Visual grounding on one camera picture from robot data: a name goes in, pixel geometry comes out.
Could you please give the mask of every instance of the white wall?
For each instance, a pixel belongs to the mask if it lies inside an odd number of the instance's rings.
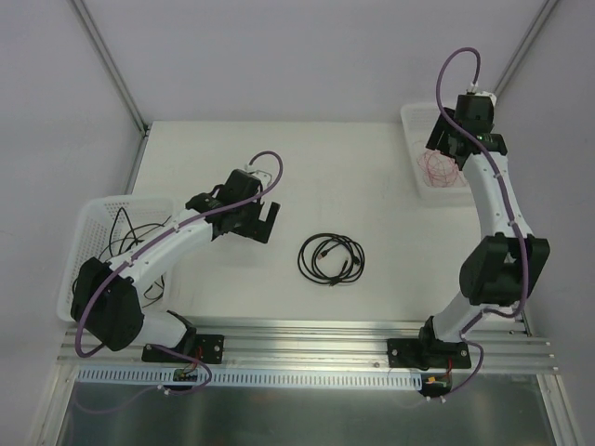
[[[64,326],[76,215],[123,190],[139,134],[64,0],[0,2],[0,443],[31,427]]]
[[[454,48],[493,86],[543,0],[86,2],[150,122],[396,122]]]
[[[561,2],[496,112],[519,203],[551,244],[529,308],[553,339],[587,444],[595,444],[593,23],[592,1]]]

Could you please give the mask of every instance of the white basket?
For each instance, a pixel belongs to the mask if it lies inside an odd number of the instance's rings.
[[[408,104],[401,108],[405,141],[416,177],[419,195],[427,204],[438,206],[473,206],[471,189],[454,160],[426,149],[430,133],[438,119],[433,103]]]
[[[73,282],[78,276],[81,266],[91,257],[99,255],[108,246],[110,240],[110,231],[113,220],[118,213],[118,209],[123,207],[128,215],[133,228],[150,223],[165,223],[175,211],[174,200],[165,197],[135,197],[132,195],[120,195],[108,198],[92,200],[85,205],[79,214],[74,233],[74,242],[71,252],[68,255],[66,269],[62,277],[62,283],[59,289],[58,298],[58,317],[63,321],[72,321],[71,305],[73,302]],[[159,226],[140,229],[137,234],[146,233],[147,230],[160,229]],[[118,221],[113,230],[112,241],[116,241],[125,236],[129,231],[128,223],[124,213],[120,213]],[[106,251],[101,260],[110,258],[109,251]],[[160,301],[151,305],[150,309],[159,309],[166,305],[171,288],[171,271],[168,271],[164,277],[164,295]],[[146,300],[143,295],[139,297],[140,304]]]

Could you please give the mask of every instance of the coiled black cable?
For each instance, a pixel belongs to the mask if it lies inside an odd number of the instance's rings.
[[[306,262],[306,247],[319,241],[311,255],[310,264]],[[336,276],[328,276],[318,267],[318,261],[326,257],[333,249],[341,246],[348,253],[341,271]],[[362,246],[346,235],[323,232],[312,235],[299,248],[297,267],[302,276],[320,285],[335,286],[338,283],[354,283],[364,273],[365,255]]]

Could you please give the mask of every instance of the perforated basket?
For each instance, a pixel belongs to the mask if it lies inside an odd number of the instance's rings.
[[[473,206],[473,196],[465,176],[454,160],[426,149],[439,115],[433,103],[408,104],[401,108],[405,141],[417,190],[425,203],[438,206]]]
[[[132,227],[139,228],[143,225],[153,223],[164,224],[174,214],[175,202],[165,197],[119,195],[92,200],[85,205],[76,223],[73,247],[68,256],[66,269],[64,270],[64,276],[62,277],[62,283],[59,289],[58,316],[63,321],[73,320],[71,318],[72,289],[81,266],[91,257],[97,257],[103,261],[111,257],[109,250],[106,250],[106,248],[109,244],[112,227],[112,241],[122,239],[130,231],[123,212],[120,213],[115,226],[113,225],[113,221],[121,207],[127,211]],[[158,229],[160,229],[159,226],[149,226],[139,229],[137,235],[141,238],[142,234],[145,234],[145,236],[149,235],[147,231]],[[119,250],[119,247],[120,243],[114,243],[112,245],[112,250],[115,254]],[[167,303],[171,287],[170,271],[165,274],[164,280],[163,297],[155,302],[154,305],[151,305],[151,309],[158,309]],[[141,305],[144,298],[143,295],[139,297]]]

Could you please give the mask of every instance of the black mounting plate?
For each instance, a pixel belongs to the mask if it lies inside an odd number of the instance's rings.
[[[196,334],[191,351],[201,349],[200,360],[205,364],[221,364],[223,361],[223,343],[225,337],[221,334]],[[143,362],[187,363],[187,361],[158,350],[145,346],[142,350]]]
[[[455,344],[450,352],[436,352],[435,354],[423,351],[422,344],[415,337],[388,339],[387,353],[389,367],[428,370],[447,369],[448,360],[452,361],[453,369],[470,369],[471,358],[469,348],[464,342]]]

